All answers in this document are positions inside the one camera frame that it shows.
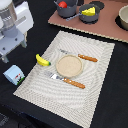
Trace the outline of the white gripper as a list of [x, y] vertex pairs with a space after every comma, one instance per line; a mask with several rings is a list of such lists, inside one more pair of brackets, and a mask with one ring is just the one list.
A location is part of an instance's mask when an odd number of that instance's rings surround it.
[[17, 7], [12, 1], [0, 1], [0, 40], [4, 37], [16, 37], [21, 32], [26, 41], [26, 33], [33, 24], [27, 1]]

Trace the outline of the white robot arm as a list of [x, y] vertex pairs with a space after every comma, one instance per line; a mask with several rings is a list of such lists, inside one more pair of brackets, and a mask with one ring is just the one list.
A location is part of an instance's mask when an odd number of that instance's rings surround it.
[[25, 33], [33, 24], [27, 1], [15, 7], [12, 0], [0, 0], [0, 59], [4, 63], [17, 46], [27, 47]]

